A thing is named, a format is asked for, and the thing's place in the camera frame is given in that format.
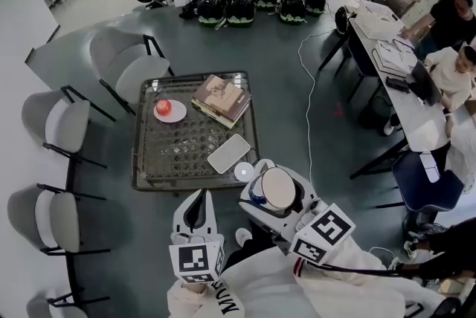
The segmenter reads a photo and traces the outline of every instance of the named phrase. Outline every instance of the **laptop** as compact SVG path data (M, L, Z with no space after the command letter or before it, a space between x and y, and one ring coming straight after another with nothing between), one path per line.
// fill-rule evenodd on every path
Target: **laptop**
M415 82L410 83L410 89L421 100L430 106L434 106L441 100L441 91L434 84L428 70L421 61L416 62L414 69L411 71L411 76L415 79Z

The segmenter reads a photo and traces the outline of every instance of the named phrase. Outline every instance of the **white plate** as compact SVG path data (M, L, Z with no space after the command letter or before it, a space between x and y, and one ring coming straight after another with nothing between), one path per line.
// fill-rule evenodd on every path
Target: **white plate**
M157 113L157 110L154 106L154 116L157 120L160 120L162 123L176 123L177 121L182 120L187 115L187 107L177 100L169 100L172 104L172 112L167 116L161 116Z

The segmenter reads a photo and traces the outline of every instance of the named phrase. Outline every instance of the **black t-shirt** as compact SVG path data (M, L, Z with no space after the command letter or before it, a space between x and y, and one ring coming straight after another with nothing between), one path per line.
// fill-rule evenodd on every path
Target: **black t-shirt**
M450 46L458 49L463 41L470 43L476 35L476 18L465 21L458 16L454 0L439 0L430 14L435 19L431 36L440 50Z

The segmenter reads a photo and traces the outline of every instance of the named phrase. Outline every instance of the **black wicker table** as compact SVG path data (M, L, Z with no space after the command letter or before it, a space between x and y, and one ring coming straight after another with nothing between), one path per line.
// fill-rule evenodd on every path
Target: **black wicker table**
M234 134L242 136L251 150L241 158L255 164L260 159L253 101L237 124L228 129L190 102L210 74L149 79L143 83L135 124L131 185L139 191L186 191L229 189L244 186L234 177L234 166L218 174L208 156ZM215 73L250 92L246 72ZM153 110L158 100L184 103L185 118L177 123L158 121Z

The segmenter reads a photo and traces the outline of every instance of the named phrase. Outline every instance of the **book cover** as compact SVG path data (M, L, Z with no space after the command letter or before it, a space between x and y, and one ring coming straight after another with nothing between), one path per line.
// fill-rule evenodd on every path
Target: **book cover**
M209 109L207 106L205 106L204 104L201 104L200 102L198 102L197 100L194 100L192 99L192 104L193 104L193 107L198 109L200 112L202 113L205 113L206 115L212 117L213 119L215 119L216 121L218 121L219 123L223 124L224 126L226 126L228 129L231 129L233 128L237 121L239 120L239 118L245 113L247 107L249 106L249 103L245 106L245 108L243 108L243 110L241 111L241 113L239 114L238 118L234 121L234 122L231 122L229 119L226 119L224 118L223 116L220 116L219 114L216 114L214 111L212 111L211 109Z
M196 90L193 98L216 114L234 122L249 103L251 95L231 82L210 75Z

